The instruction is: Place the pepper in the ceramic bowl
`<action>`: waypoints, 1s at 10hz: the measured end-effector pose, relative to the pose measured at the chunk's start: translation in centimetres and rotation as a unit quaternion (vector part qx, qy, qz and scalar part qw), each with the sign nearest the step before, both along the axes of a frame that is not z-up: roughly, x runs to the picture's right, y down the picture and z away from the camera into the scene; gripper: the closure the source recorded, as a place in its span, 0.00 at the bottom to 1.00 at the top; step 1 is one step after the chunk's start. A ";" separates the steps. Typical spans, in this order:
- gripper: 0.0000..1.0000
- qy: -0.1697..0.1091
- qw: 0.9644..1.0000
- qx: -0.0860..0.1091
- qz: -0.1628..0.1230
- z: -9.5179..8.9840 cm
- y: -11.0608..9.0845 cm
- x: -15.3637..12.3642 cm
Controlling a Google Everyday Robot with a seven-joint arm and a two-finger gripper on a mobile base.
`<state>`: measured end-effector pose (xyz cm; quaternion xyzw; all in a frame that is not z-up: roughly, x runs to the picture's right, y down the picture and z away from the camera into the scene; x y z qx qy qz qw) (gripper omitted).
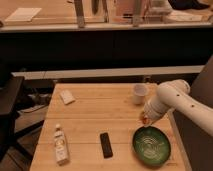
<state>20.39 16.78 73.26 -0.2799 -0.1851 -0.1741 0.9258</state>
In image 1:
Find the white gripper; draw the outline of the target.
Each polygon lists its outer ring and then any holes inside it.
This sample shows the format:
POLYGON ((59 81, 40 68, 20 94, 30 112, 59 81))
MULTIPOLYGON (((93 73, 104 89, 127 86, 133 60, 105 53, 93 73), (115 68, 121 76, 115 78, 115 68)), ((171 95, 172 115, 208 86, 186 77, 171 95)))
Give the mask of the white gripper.
POLYGON ((148 119, 147 125, 143 124, 145 127, 148 127, 157 122, 158 120, 160 120, 162 118, 162 115, 159 112, 156 112, 151 107, 145 106, 142 111, 142 118, 148 119))

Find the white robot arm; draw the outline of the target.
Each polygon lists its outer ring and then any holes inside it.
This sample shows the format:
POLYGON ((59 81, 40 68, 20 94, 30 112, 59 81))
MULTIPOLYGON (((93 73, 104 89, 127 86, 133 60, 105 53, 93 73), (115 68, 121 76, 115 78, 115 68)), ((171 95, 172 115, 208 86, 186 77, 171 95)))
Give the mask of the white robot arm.
POLYGON ((143 125, 151 126, 170 109, 174 109, 213 136, 213 108, 193 99, 189 92, 189 84, 182 79, 160 83, 155 93, 145 102, 141 113, 143 125))

